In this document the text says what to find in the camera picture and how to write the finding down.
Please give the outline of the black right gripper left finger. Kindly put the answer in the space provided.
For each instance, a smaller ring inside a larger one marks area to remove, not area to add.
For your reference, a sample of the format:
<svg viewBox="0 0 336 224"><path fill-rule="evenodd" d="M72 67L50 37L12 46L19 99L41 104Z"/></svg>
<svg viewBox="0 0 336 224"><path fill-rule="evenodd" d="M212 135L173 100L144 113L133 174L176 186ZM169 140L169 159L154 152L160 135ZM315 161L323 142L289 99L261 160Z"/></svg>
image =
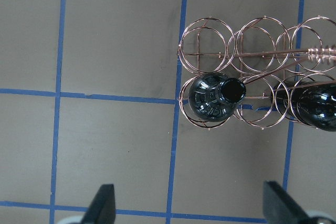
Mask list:
<svg viewBox="0 0 336 224"><path fill-rule="evenodd" d="M116 220L115 203L114 185L101 185L84 214L81 223L114 223Z"/></svg>

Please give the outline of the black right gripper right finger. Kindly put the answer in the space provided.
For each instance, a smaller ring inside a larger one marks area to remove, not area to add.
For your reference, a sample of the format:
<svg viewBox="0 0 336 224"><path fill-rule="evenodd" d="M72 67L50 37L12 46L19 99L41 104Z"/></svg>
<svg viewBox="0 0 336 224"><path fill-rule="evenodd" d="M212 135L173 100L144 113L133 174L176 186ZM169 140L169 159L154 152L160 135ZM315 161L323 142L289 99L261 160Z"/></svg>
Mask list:
<svg viewBox="0 0 336 224"><path fill-rule="evenodd" d="M276 182L263 183L263 215L269 224L310 223L310 217Z"/></svg>

